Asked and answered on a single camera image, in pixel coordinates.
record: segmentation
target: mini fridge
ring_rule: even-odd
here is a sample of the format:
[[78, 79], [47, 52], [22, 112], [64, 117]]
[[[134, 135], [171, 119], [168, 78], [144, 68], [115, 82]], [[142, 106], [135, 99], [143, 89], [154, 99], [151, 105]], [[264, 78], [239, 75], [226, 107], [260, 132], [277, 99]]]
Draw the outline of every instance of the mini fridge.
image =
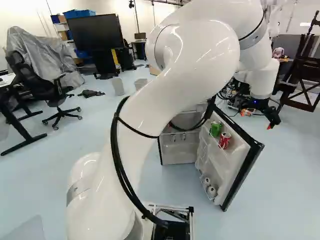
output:
[[[187, 129], [197, 123], [206, 110], [203, 107], [198, 109], [195, 107], [192, 111], [184, 111], [173, 118], [172, 122], [187, 123], [183, 126]], [[213, 121], [222, 124], [221, 132], [231, 134], [227, 149], [219, 147], [219, 136], [211, 135]], [[208, 201], [226, 211], [264, 145], [214, 106], [210, 119], [196, 130], [179, 132], [167, 126], [158, 138], [158, 148], [162, 165], [194, 163]], [[208, 191], [208, 187], [214, 188], [214, 194]]]

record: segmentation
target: green can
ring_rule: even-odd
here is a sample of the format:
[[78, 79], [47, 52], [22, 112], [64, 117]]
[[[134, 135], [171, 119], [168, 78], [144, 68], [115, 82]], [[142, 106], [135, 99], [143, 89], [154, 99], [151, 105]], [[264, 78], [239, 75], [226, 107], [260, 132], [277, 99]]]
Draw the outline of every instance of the green can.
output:
[[210, 133], [213, 137], [219, 137], [220, 135], [220, 131], [222, 128], [222, 124], [220, 121], [213, 121], [211, 122], [211, 129], [210, 129]]

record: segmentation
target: cardboard box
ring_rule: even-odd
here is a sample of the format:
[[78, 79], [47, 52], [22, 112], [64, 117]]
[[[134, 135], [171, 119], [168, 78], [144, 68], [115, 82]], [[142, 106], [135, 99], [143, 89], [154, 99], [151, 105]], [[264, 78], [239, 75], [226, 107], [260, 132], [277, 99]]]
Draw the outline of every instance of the cardboard box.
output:
[[58, 15], [58, 18], [59, 18], [59, 22], [60, 23], [66, 23], [67, 22], [67, 19], [64, 15]]
[[156, 69], [156, 68], [154, 68], [153, 66], [149, 66], [149, 70], [150, 70], [150, 74], [151, 75], [156, 75], [156, 76], [158, 76], [160, 73], [161, 73], [161, 71], [159, 71], [158, 69]]
[[58, 34], [59, 34], [60, 38], [63, 41], [67, 41], [68, 40], [67, 31], [58, 31]]
[[84, 63], [84, 61], [81, 58], [74, 58], [73, 61], [74, 61], [75, 65]]

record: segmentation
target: red can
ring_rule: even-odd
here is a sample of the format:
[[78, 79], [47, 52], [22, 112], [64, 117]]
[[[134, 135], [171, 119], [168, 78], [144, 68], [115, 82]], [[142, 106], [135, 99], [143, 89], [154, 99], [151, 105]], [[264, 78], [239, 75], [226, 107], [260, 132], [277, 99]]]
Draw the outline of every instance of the red can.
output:
[[222, 132], [220, 134], [219, 147], [222, 149], [227, 149], [231, 139], [231, 134], [228, 132]]

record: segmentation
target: table leg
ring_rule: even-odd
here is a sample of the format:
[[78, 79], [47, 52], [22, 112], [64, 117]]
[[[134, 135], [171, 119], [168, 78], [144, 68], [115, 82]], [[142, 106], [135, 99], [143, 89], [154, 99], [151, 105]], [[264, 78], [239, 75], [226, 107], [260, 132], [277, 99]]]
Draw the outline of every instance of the table leg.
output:
[[32, 144], [35, 141], [38, 141], [40, 139], [43, 139], [47, 136], [46, 133], [32, 137], [28, 131], [22, 126], [22, 124], [17, 120], [15, 115], [7, 108], [7, 106], [4, 103], [0, 102], [0, 111], [2, 114], [6, 117], [6, 119], [9, 121], [10, 124], [21, 134], [21, 136], [24, 137], [25, 141], [9, 148], [8, 150], [3, 151], [0, 155], [4, 156], [9, 153], [12, 153], [15, 150], [18, 150], [26, 145]]

